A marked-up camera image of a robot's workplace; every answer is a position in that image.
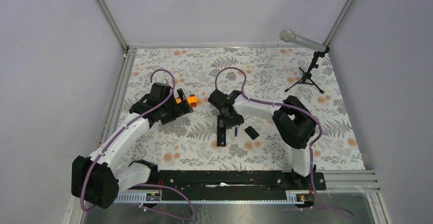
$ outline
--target black tripod stand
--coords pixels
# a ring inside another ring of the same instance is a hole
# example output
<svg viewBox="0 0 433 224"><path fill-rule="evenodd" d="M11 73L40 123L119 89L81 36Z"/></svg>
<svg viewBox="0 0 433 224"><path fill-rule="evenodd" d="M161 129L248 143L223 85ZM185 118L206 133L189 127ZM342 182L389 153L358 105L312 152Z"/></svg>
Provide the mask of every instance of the black tripod stand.
<svg viewBox="0 0 433 224"><path fill-rule="evenodd" d="M314 52L312 61L310 63L310 66L308 67L307 72L305 72L301 67L299 67L299 69L302 71L302 78L300 80L298 80L296 83L294 83L291 87L287 88L284 92L288 92L288 90L290 90L292 87L294 87L297 84L306 84L306 85L314 85L320 93L325 93L313 80L311 80L311 71L313 68L318 68L319 65L317 64L317 60L319 59L319 57L324 58L325 54L328 53L329 51L329 47L326 47L325 52Z"/></svg>

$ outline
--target floral pattern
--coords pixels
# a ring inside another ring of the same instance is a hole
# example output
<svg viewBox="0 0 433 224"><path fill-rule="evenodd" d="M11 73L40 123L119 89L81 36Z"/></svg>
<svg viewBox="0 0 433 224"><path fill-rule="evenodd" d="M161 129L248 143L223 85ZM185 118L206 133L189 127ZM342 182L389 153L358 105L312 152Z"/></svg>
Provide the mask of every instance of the floral pattern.
<svg viewBox="0 0 433 224"><path fill-rule="evenodd" d="M145 159L160 169L176 170L280 170L293 165L292 151L281 139L273 121L244 116L245 123L227 129L227 146L217 147L218 110L209 102L214 79L225 67L237 67L247 74L245 92L257 97L282 100L295 95L321 122L322 138L313 145L318 169L365 169L352 126L335 79L329 57L319 60L313 80L324 94L311 85L296 85L299 67L308 68L313 51L307 48L143 48L138 49L131 71L118 125L128 109L151 88L150 74L158 68L171 71L176 89L199 99L194 112L175 121L156 123L141 136L122 159L118 169L131 161ZM161 72L154 81L172 84ZM219 76L218 89L230 93L240 90L241 73L228 70ZM260 136L252 140L244 131L252 126Z"/></svg>

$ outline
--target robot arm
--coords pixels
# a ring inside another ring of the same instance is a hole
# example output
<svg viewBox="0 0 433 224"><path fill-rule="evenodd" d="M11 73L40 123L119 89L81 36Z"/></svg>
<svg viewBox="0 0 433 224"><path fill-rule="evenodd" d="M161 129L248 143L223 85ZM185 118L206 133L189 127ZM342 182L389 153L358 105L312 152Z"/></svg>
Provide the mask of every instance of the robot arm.
<svg viewBox="0 0 433 224"><path fill-rule="evenodd" d="M215 90L210 95L209 102L220 111L228 128L243 123L243 115L251 115L267 120L272 119L283 141L292 148L293 171L302 177L310 174L310 154L307 143L315 133L316 124L308 116L287 107L248 101L241 95L240 91L236 90L229 95ZM308 111L296 97L291 95L281 103Z"/></svg>
<svg viewBox="0 0 433 224"><path fill-rule="evenodd" d="M89 157L78 156L74 160L72 195L80 197L84 179L96 159L98 161L89 177L84 200L103 209L108 208L114 202L119 192L152 178L152 172L156 171L157 165L145 161L133 162L118 173L114 173L114 170L126 151L141 135L146 134L154 123L161 121L164 125L193 111L182 89L178 89L180 103L177 103L174 96L171 96L162 106L140 117L141 114L161 103L170 94L170 90L169 85L153 84L150 94L146 94L131 107L125 122L103 145Z"/></svg>

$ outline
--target microphone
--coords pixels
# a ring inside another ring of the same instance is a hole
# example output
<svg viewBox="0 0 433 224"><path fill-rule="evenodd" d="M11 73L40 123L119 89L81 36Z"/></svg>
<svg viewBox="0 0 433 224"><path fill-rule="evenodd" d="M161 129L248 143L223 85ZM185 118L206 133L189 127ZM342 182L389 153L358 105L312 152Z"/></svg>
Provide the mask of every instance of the microphone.
<svg viewBox="0 0 433 224"><path fill-rule="evenodd" d="M280 39L284 42L295 43L322 53L328 53L329 51L329 47L325 46L324 44L320 44L310 39L304 38L300 35L297 35L292 30L281 31Z"/></svg>

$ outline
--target gray wall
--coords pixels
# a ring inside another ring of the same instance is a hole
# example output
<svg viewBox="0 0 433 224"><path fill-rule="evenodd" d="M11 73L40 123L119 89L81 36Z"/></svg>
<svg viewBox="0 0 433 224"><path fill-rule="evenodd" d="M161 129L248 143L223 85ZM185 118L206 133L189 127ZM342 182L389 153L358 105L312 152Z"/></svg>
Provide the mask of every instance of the gray wall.
<svg viewBox="0 0 433 224"><path fill-rule="evenodd" d="M433 0L356 0L331 60L393 223L431 223Z"/></svg>
<svg viewBox="0 0 433 224"><path fill-rule="evenodd" d="M0 223L59 224L122 50L94 0L0 2Z"/></svg>
<svg viewBox="0 0 433 224"><path fill-rule="evenodd" d="M131 44L281 43L281 30L322 42L346 0L105 0Z"/></svg>

